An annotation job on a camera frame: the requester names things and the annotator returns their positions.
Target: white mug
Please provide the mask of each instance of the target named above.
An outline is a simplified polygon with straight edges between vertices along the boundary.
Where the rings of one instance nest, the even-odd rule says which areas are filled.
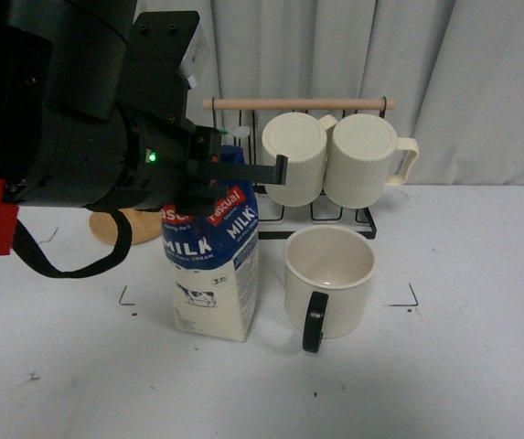
[[[367,239],[342,226],[311,226],[290,235],[283,257],[284,307],[304,332],[304,350],[317,352],[323,337],[342,337],[358,326],[376,268]]]
[[[287,112],[271,119],[263,129],[263,163],[276,156],[288,157],[285,185],[266,185],[268,195],[283,206],[313,202],[323,189],[326,145],[337,119],[327,115],[318,121],[302,112]]]
[[[400,173],[389,176],[393,153],[408,151]],[[375,203],[384,185],[403,185],[419,155],[411,138],[398,138],[396,130],[373,114],[353,114],[333,131],[328,151],[324,189],[339,206],[360,209]]]

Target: wooden dowel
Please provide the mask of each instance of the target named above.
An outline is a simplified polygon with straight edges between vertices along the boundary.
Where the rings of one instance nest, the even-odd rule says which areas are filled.
[[[383,110],[383,99],[215,99],[215,110]],[[213,100],[203,101],[212,110]],[[386,110],[396,102],[388,100]]]

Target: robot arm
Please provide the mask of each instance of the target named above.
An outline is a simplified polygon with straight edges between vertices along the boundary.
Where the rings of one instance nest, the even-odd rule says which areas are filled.
[[[217,179],[283,184],[277,166],[225,166],[219,131],[186,117],[207,56],[196,12],[135,0],[0,2],[0,254],[17,206],[209,215]]]

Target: milk carton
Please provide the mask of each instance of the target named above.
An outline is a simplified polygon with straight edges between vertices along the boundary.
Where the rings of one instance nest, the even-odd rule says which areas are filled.
[[[238,146],[223,146],[221,161],[243,163]],[[258,208],[251,183],[220,181],[229,188],[209,217],[164,206],[162,236],[174,284],[178,328],[244,341],[258,289]]]

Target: white table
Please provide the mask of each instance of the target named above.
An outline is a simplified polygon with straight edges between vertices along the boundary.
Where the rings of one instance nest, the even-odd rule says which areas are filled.
[[[371,211],[378,292],[316,355],[283,310],[283,241],[261,242],[245,343],[176,330],[160,240],[84,280],[0,257],[0,438],[524,438],[524,187],[387,189]],[[58,228],[62,269],[109,252],[88,217],[20,212]],[[409,284],[418,306],[389,306]]]

